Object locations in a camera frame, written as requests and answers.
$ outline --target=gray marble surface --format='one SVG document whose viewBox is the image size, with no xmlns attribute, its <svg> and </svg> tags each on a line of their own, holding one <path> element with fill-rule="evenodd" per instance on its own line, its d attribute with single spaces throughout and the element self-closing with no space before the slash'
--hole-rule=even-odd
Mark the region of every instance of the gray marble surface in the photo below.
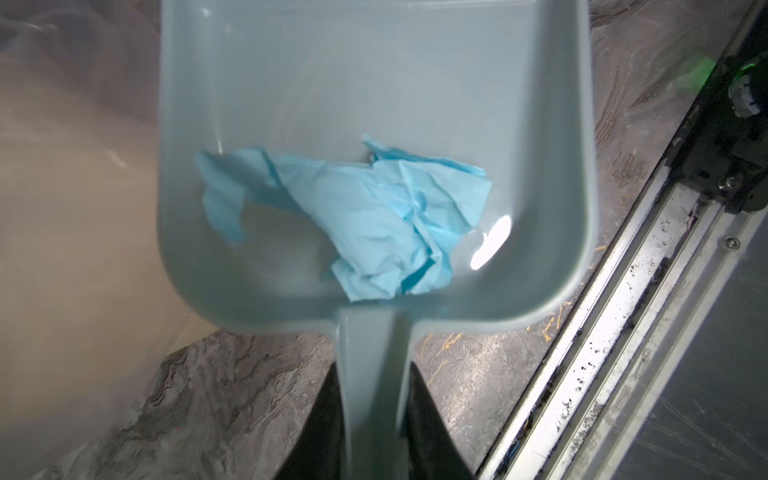
<svg viewBox="0 0 768 480">
<path fill-rule="evenodd" d="M 157 2 L 135 3 L 158 25 Z M 749 3 L 591 2 L 601 246 L 616 234 L 694 99 L 686 73 L 704 57 L 717 60 Z M 595 263 L 603 252 L 598 247 Z M 482 461 L 571 305 L 526 330 L 432 335 L 416 345 L 414 360 L 471 467 Z M 83 445 L 35 480 L 270 478 L 332 360 L 331 345 L 319 336 L 219 332 L 169 357 L 147 399 L 111 436 Z"/>
</svg>

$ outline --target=transparent plastic sheet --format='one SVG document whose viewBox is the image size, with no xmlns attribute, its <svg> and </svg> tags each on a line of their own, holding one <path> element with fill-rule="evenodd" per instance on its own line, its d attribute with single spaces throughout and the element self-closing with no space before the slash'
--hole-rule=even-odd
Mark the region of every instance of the transparent plastic sheet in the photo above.
<svg viewBox="0 0 768 480">
<path fill-rule="evenodd" d="M 126 4 L 0 6 L 0 471 L 126 415 L 194 315 L 157 250 L 159 38 Z"/>
</svg>

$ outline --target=gray dustpan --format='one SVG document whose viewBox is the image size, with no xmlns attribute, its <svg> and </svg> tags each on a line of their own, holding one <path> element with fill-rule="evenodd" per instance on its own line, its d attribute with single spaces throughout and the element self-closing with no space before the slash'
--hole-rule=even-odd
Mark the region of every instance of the gray dustpan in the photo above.
<svg viewBox="0 0 768 480">
<path fill-rule="evenodd" d="M 336 346 L 347 478 L 397 478 L 406 373 L 424 333 L 494 333 L 571 292 L 597 233 L 586 0 L 167 0 L 159 240 L 199 313 L 251 333 L 319 332 Z M 311 220 L 250 205 L 247 241 L 206 220 L 199 149 L 355 160 L 369 132 L 483 167 L 478 231 L 449 288 L 351 304 Z"/>
</svg>

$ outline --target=screw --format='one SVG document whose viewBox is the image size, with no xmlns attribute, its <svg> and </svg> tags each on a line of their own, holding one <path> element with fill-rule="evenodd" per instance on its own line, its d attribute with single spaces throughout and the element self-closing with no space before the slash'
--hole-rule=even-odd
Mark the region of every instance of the screw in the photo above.
<svg viewBox="0 0 768 480">
<path fill-rule="evenodd" d="M 736 237 L 723 238 L 723 248 L 735 252 L 741 248 L 741 241 Z"/>
<path fill-rule="evenodd" d="M 717 188 L 727 192 L 739 186 L 739 180 L 736 177 L 722 177 L 717 181 Z"/>
</svg>

